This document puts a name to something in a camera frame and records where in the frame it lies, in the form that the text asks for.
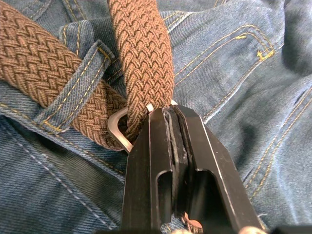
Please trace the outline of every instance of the woven elastic belt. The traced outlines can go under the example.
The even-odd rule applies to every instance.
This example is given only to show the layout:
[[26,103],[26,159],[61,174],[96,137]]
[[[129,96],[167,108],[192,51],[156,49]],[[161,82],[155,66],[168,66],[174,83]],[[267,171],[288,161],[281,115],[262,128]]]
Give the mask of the woven elastic belt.
[[[72,125],[97,144],[121,150],[107,131],[109,116],[127,106],[126,136],[133,140],[149,103],[155,108],[170,104],[174,74],[170,41],[156,0],[109,0],[108,3],[127,100],[101,80]],[[80,63],[55,37],[0,1],[0,79],[46,108]]]

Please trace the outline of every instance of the jeans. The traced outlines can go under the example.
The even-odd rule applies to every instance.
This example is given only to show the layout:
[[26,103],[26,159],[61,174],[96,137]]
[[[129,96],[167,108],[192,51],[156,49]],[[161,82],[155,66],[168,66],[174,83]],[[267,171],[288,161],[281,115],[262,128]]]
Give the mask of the jeans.
[[[59,38],[86,70],[46,109],[0,80],[0,232],[116,229],[126,155],[70,125],[100,78],[125,96],[107,3],[5,2]],[[174,100],[227,148],[268,228],[311,224],[312,1],[159,0],[158,8],[171,40]],[[103,51],[112,62],[95,77]],[[55,132],[60,123],[66,131]],[[180,228],[173,218],[162,231]]]

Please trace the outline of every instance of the denim seam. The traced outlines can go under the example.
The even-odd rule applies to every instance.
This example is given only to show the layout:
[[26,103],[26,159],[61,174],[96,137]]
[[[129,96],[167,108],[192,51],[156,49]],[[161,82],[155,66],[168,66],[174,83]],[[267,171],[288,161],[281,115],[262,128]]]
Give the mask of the denim seam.
[[104,165],[108,166],[109,168],[111,168],[112,170],[118,172],[119,174],[124,175],[124,173],[123,173],[121,170],[119,170],[119,169],[113,167],[113,166],[110,165],[108,162],[106,162],[106,161],[104,161],[104,160],[102,160],[102,159],[96,157],[93,153],[88,152],[88,151],[86,151],[86,150],[80,148],[80,147],[77,146],[76,144],[74,144],[74,143],[70,142],[69,140],[67,140],[67,139],[65,139],[65,138],[63,138],[63,137],[61,137],[60,135],[55,135],[55,134],[53,134],[53,133],[47,131],[45,128],[43,128],[42,126],[40,126],[39,124],[37,124],[36,122],[34,122],[29,116],[27,116],[27,115],[21,113],[20,111],[15,110],[15,109],[13,109],[13,108],[11,108],[11,107],[9,107],[9,106],[7,106],[7,105],[1,103],[1,102],[0,102],[0,107],[5,108],[5,109],[7,109],[7,110],[9,110],[9,111],[11,111],[11,112],[13,112],[13,113],[15,113],[15,114],[21,116],[21,117],[24,117],[25,119],[29,120],[35,127],[39,127],[41,130],[43,130],[44,132],[48,133],[49,135],[53,135],[53,136],[55,136],[55,137],[57,137],[57,138],[60,138],[60,139],[63,140],[64,142],[66,142],[66,143],[72,145],[73,147],[75,147],[77,150],[82,151],[83,153],[85,153],[85,154],[89,155],[90,157],[94,158],[95,160],[97,160],[97,161],[99,161],[99,162],[102,162]]
[[68,0],[65,0],[65,2],[67,3],[67,6],[68,6],[70,12],[72,13],[72,16],[74,17],[74,20],[77,21],[77,18],[76,18],[76,16],[75,16],[75,14],[74,14],[74,12],[73,12],[73,9],[71,8],[71,6],[70,6]]
[[255,192],[253,193],[252,197],[250,198],[253,199],[256,194],[260,191],[260,189],[262,188],[264,182],[266,181],[266,179],[268,178],[268,175],[270,173],[270,170],[271,170],[271,167],[272,167],[272,163],[274,161],[274,155],[278,149],[278,147],[280,146],[280,144],[282,143],[282,140],[285,138],[286,134],[289,132],[289,130],[293,127],[293,125],[296,123],[296,121],[300,118],[300,116],[302,115],[302,113],[306,110],[306,108],[309,106],[309,104],[312,102],[312,98],[309,100],[309,102],[305,105],[305,107],[302,109],[302,111],[296,116],[296,118],[294,119],[294,121],[290,124],[290,126],[287,128],[287,130],[284,132],[283,136],[281,137],[281,139],[278,141],[276,147],[274,148],[272,154],[271,154],[271,157],[270,157],[270,162],[269,162],[269,165],[266,169],[266,172],[265,172],[265,175],[264,177],[262,178],[259,186],[257,187],[257,189],[255,190]]
[[184,13],[183,15],[179,16],[176,20],[174,20],[171,24],[168,25],[167,28],[169,28],[171,25],[173,25],[174,23],[176,23],[179,19],[181,19],[183,16],[185,16],[186,13]]
[[265,51],[269,50],[269,48],[266,46],[266,44],[264,44],[264,42],[258,36],[256,36],[254,33],[246,32],[246,33],[241,34],[241,36],[244,36],[244,34],[252,35],[265,48]]
[[219,40],[215,41],[212,45],[210,45],[208,48],[206,48],[203,52],[201,52],[198,56],[196,56],[191,62],[189,62],[184,68],[182,68],[181,71],[179,71],[175,76],[179,75],[181,72],[183,72],[188,66],[190,66],[197,58],[199,58],[202,54],[204,54],[207,50],[209,50],[212,46],[214,46],[215,44],[217,44],[218,42],[220,42],[221,40],[229,37],[230,35],[236,33],[238,30],[240,30],[241,28],[245,28],[245,27],[251,27],[254,28],[256,31],[258,31],[261,36],[268,42],[268,44],[270,45],[269,48],[273,49],[272,43],[270,42],[270,40],[264,35],[264,33],[255,25],[252,24],[247,24],[247,25],[243,25],[240,26],[239,28],[237,28],[236,30],[234,30],[233,32],[229,33],[228,35],[225,35],[224,37],[220,38]]
[[181,15],[180,17],[178,17],[176,20],[174,20],[171,24],[169,24],[169,26],[167,27],[167,32],[168,34],[170,34],[172,32],[172,30],[174,30],[178,25],[180,25],[188,16],[194,14],[194,12],[187,12],[184,13],[183,15]]
[[20,12],[23,13],[26,9],[28,9],[29,7],[31,7],[32,5],[34,5],[35,3],[41,3],[39,2],[39,0],[34,0],[33,3],[27,5],[25,8],[23,8]]
[[34,14],[32,14],[30,18],[32,19],[32,18],[35,16],[35,14],[37,14],[37,13],[38,13],[40,10],[42,10],[44,7],[45,7],[45,4],[43,3],[43,4],[42,4],[42,7],[41,7],[39,10],[37,10]]
[[104,220],[102,220],[100,218],[100,216],[98,216],[98,214],[96,214],[94,212],[94,210],[92,210],[84,201],[82,201],[78,196],[76,196],[74,194],[74,192],[55,174],[53,173],[46,165],[44,165],[41,161],[39,161],[39,159],[37,159],[28,149],[26,149],[26,147],[20,143],[10,132],[7,128],[5,128],[4,126],[1,126],[10,136],[11,138],[16,142],[17,145],[19,145],[26,153],[29,154],[29,156],[36,161],[36,163],[38,163],[40,166],[42,166],[46,171],[48,171],[50,173],[50,175],[52,175],[76,200],[78,200],[88,211],[90,211],[93,216],[95,218],[97,218],[103,225],[105,225],[106,227],[108,227],[108,229],[112,229],[112,227],[110,225],[107,224],[107,222],[105,222]]
[[203,118],[208,117],[214,110],[216,110],[217,107],[219,107],[220,105],[222,105],[222,104],[226,101],[226,99],[227,99],[229,96],[231,96],[231,95],[235,92],[235,90],[236,90],[236,88],[239,86],[239,84],[240,84],[242,81],[244,81],[244,79],[249,75],[250,71],[251,71],[252,69],[254,69],[256,66],[260,65],[260,64],[261,64],[262,62],[264,62],[265,60],[260,59],[258,62],[256,62],[256,63],[242,76],[242,78],[238,80],[238,82],[235,84],[235,86],[232,88],[232,90],[231,90],[216,106],[214,106],[214,108],[213,108],[211,111],[209,111],[207,114],[205,114]]
[[82,98],[80,99],[79,103],[77,104],[77,106],[75,107],[75,109],[72,111],[72,113],[57,127],[58,129],[60,129],[60,127],[65,124],[71,116],[73,116],[73,114],[75,113],[75,111],[78,109],[78,107],[82,104],[82,102],[85,100],[91,86],[93,85],[93,83],[95,82],[95,80],[98,78],[98,75],[100,74],[100,71],[101,69],[103,68],[103,65],[104,65],[104,62],[106,61],[106,58],[105,60],[103,61],[102,65],[100,66],[100,68],[98,69],[97,71],[97,74],[95,75],[95,77],[93,78],[92,82],[90,83],[90,85],[88,86],[86,92],[84,92]]
[[114,76],[117,74],[117,73],[119,73],[121,71],[121,68],[118,70],[118,71],[116,71],[114,74],[112,74],[108,79],[107,79],[107,81],[109,81],[111,78],[115,78]]
[[[284,123],[282,124],[281,128],[288,122],[288,120],[291,118],[291,116],[293,115],[293,113],[299,108],[299,106],[301,106],[301,104],[304,102],[304,100],[307,98],[307,96],[309,95],[309,93],[311,92],[312,87],[309,89],[309,91],[303,96],[303,98],[301,99],[301,101],[297,104],[297,106],[293,109],[293,111],[290,113],[290,115],[287,117],[287,119],[284,121]],[[248,183],[245,186],[245,189],[247,189],[252,181],[254,180],[254,178],[256,177],[256,175],[258,174],[259,170],[261,169],[262,166],[262,162],[264,160],[264,158],[267,156],[270,148],[272,147],[272,145],[274,144],[276,138],[278,137],[278,135],[275,135],[275,137],[273,138],[273,140],[271,141],[270,145],[268,146],[268,148],[266,149],[266,151],[264,152],[263,157],[260,160],[260,163],[256,169],[256,171],[254,172],[253,177],[248,181]]]
[[67,28],[68,28],[68,24],[67,25],[65,25],[64,26],[64,28],[63,28],[63,35],[64,35],[64,44],[65,44],[65,46],[67,46],[66,44],[67,44],[67,40],[66,40],[66,33],[67,33]]
[[244,39],[245,37],[242,37],[243,35],[245,35],[245,34],[250,34],[250,35],[252,35],[253,37],[255,37],[256,39],[258,38],[255,34],[253,34],[253,33],[242,33],[242,34],[240,34],[239,36],[237,36],[237,37],[235,37],[235,38],[232,38],[232,39],[230,39],[229,41],[226,41],[226,42],[224,42],[223,44],[221,44],[220,46],[218,46],[217,48],[215,48],[210,54],[208,54],[207,56],[206,56],[206,58],[204,58],[189,74],[187,74],[182,80],[180,80],[179,82],[177,82],[175,85],[178,85],[178,84],[180,84],[183,80],[185,80],[193,71],[195,71],[198,67],[200,67],[215,51],[217,51],[218,49],[220,49],[220,48],[222,48],[224,45],[226,45],[227,43],[229,43],[229,42],[231,42],[231,41],[233,41],[233,40],[239,40],[239,39]]
[[45,124],[45,125],[48,125],[50,128],[54,129],[55,131],[58,131],[58,132],[63,131],[63,129],[60,129],[60,128],[58,128],[58,127],[55,127],[53,124],[49,123],[48,121],[45,121],[44,124]]
[[68,94],[66,95],[66,97],[64,98],[64,100],[62,101],[62,103],[57,107],[57,109],[51,114],[49,115],[44,121],[43,123],[47,123],[48,120],[53,117],[59,110],[60,108],[63,106],[63,104],[65,103],[65,101],[67,100],[67,98],[70,96],[71,92],[73,91],[73,89],[76,87],[77,83],[79,82],[79,80],[81,79],[81,77],[83,76],[83,74],[85,73],[85,71],[88,69],[90,63],[92,62],[94,56],[96,55],[97,53],[97,49],[94,51],[91,59],[89,60],[89,62],[87,63],[87,65],[84,67],[83,71],[81,72],[79,78],[76,80],[75,84],[73,85],[73,87],[70,89],[70,91],[68,92]]
[[217,5],[218,1],[219,1],[219,0],[216,0],[216,1],[215,1],[215,3],[214,3],[214,7],[216,7],[216,5]]
[[117,62],[117,61],[118,61],[118,59],[119,59],[119,57],[118,57],[118,58],[116,58],[116,59],[114,59],[114,61],[112,61],[111,65],[113,65],[115,62]]
[[111,62],[111,58],[101,47],[98,47],[97,49],[105,56],[106,59],[108,59]]
[[78,56],[79,54],[79,39],[80,37],[80,21],[78,21],[78,31],[77,31],[77,49],[76,49],[76,55]]
[[83,14],[83,12],[82,12],[82,10],[81,10],[81,8],[80,8],[80,6],[79,6],[77,0],[74,0],[74,2],[75,2],[75,4],[76,4],[76,6],[77,6],[79,12],[81,13],[82,18],[85,20],[86,17],[85,17],[85,15]]
[[172,16],[175,16],[175,15],[178,14],[178,13],[180,13],[180,12],[179,12],[179,11],[174,12],[173,14],[171,14],[171,15],[167,16],[166,18],[164,18],[163,21],[165,21],[165,20],[171,18]]

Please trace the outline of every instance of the brown braided belt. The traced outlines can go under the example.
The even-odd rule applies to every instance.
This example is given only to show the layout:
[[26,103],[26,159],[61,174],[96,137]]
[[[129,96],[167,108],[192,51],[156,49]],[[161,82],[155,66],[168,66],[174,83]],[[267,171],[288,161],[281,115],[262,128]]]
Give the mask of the brown braided belt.
[[[121,150],[107,131],[110,115],[126,105],[133,139],[147,114],[170,104],[173,65],[170,41],[155,0],[110,0],[127,101],[100,81],[72,125],[97,144]],[[71,79],[81,60],[56,38],[0,1],[0,79],[46,108]]]

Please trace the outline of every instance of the denim fabric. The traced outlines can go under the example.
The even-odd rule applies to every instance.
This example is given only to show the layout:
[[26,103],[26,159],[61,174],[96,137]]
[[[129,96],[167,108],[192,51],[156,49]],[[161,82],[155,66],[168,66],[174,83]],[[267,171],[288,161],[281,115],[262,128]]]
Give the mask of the denim fabric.
[[[115,229],[126,156],[103,149],[70,127],[99,78],[125,96],[106,1],[5,2],[58,37],[83,62],[45,110],[0,81],[0,232]],[[174,100],[199,113],[228,149],[267,227],[311,224],[312,2],[159,0],[158,7],[172,45]],[[73,92],[64,101],[69,90]],[[59,129],[44,124],[51,114],[51,125]],[[28,133],[102,170],[105,208],[37,150],[24,136]],[[182,227],[173,219],[162,230]]]

